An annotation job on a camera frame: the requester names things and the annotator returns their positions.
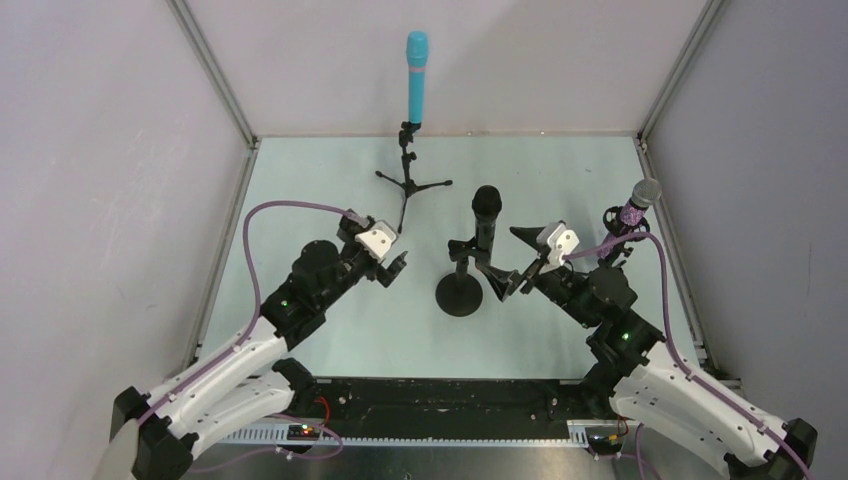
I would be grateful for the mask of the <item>black round-base mic stand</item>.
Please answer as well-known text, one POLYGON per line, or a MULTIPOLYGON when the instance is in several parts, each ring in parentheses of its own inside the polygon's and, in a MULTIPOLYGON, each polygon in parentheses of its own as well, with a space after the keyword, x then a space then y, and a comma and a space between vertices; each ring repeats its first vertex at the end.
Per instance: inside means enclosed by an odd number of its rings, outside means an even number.
POLYGON ((482 248, 478 239, 448 241, 449 260, 455 269, 442 277, 435 290, 439 308, 453 317, 466 317, 482 305, 483 289, 480 282, 469 272, 470 260, 474 259, 478 269, 491 264, 491 251, 482 248))

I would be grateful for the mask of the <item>black microphone orange cap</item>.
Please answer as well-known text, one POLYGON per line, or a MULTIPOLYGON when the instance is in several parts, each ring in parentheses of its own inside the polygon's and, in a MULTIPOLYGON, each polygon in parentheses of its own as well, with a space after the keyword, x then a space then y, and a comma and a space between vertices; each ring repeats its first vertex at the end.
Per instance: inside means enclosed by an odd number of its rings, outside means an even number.
POLYGON ((478 250, 490 253, 493 249, 497 218, 502 211, 499 190, 492 185, 477 189, 472 199, 475 217, 474 239, 478 250))

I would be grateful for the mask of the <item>teal blue microphone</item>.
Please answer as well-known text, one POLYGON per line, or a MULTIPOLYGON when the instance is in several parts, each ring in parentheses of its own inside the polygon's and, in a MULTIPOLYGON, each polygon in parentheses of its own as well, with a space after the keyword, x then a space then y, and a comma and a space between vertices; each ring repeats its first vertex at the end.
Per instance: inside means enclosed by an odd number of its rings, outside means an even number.
POLYGON ((408 122, 420 125, 423 118, 425 73, 429 57, 429 40, 423 31, 412 31, 406 42, 408 66, 408 122))

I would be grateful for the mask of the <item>black small tripod stand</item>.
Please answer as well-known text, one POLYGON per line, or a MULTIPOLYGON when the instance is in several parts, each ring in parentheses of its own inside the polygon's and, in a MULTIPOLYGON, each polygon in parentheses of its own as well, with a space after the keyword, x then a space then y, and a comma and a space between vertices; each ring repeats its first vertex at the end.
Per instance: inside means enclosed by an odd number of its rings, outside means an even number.
POLYGON ((377 178, 390 182, 391 184, 399 187, 403 192, 403 200, 400 209, 400 217, 397 225, 397 233, 403 233, 404 220, 406 217, 407 205, 409 199, 415 194, 429 190, 436 187, 449 187, 453 185, 453 181, 443 180, 440 182, 426 183, 420 184, 416 182, 411 175, 411 164, 413 161, 417 159, 417 154, 414 151, 409 149, 410 145, 414 142, 415 134, 420 130, 420 123, 412 123, 410 121, 404 121, 401 123, 400 130, 398 132, 398 145, 401 149, 401 167, 403 172, 403 179, 401 181, 391 178, 390 176, 384 174, 383 172, 377 170, 375 175, 377 178))

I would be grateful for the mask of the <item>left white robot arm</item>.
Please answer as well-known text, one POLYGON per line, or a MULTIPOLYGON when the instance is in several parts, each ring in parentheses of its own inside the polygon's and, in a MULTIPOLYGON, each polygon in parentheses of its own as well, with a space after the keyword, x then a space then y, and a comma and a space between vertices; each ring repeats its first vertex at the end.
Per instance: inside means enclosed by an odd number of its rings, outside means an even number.
POLYGON ((398 234, 383 220, 344 218, 337 236, 341 246, 306 244, 248 325, 209 357, 147 393, 121 392, 95 478, 180 479, 225 437, 302 399, 312 378, 290 352, 360 280, 389 286, 406 265, 403 255, 384 263, 398 234))

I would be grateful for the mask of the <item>black shock-mount tripod stand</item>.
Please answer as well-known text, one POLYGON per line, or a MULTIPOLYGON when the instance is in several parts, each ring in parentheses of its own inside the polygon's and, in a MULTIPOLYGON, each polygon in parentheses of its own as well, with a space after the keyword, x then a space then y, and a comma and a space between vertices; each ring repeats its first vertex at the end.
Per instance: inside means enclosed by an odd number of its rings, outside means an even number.
MULTIPOLYGON (((623 220, 622 212, 627 212, 627 206, 614 206, 605 211, 603 223, 607 230, 607 236, 603 240, 603 244, 612 242, 634 230, 632 225, 623 220)), ((622 258, 621 264, 623 264, 627 261, 632 251, 632 247, 627 247, 626 243, 622 242, 606 247, 598 253, 598 258, 600 262, 609 266, 613 266, 617 260, 622 258)))

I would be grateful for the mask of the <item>purple glitter microphone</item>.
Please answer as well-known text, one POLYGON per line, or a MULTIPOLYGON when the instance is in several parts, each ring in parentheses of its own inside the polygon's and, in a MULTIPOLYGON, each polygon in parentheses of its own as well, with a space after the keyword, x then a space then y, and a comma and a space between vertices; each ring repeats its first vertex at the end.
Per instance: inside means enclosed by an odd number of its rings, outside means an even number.
MULTIPOLYGON (((645 216, 648 210, 660 200, 661 195, 662 187, 656 179, 644 178, 634 185, 630 198, 621 205, 627 206, 627 212, 622 212, 622 218, 634 227, 631 233, 650 232, 651 227, 645 216)), ((608 243, 603 245, 602 250, 608 247, 608 243)))

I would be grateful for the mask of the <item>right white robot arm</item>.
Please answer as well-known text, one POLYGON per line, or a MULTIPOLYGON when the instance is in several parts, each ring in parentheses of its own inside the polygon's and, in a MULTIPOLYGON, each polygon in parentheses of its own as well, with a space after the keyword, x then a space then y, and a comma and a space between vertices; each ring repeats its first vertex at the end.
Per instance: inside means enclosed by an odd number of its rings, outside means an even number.
POLYGON ((650 231, 624 227, 583 251, 563 222, 511 232, 537 252, 522 272, 492 266, 475 239, 449 241, 449 256, 456 264, 473 258, 499 300, 537 291, 589 329, 587 344, 597 362, 583 382, 615 414, 675 441, 727 479, 811 478, 817 442, 812 425, 754 406, 684 357, 667 306, 661 328, 634 311, 636 293, 615 260, 628 255, 626 243, 643 240, 663 260, 662 245, 650 231))

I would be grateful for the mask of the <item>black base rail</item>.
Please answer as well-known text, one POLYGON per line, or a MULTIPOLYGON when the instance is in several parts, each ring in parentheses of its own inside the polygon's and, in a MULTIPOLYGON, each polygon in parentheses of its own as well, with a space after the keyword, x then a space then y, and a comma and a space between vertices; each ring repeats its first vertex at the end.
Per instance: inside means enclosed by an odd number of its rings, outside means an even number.
POLYGON ((526 379, 320 378, 282 412, 373 440, 559 440, 571 421, 616 418, 578 383, 526 379))

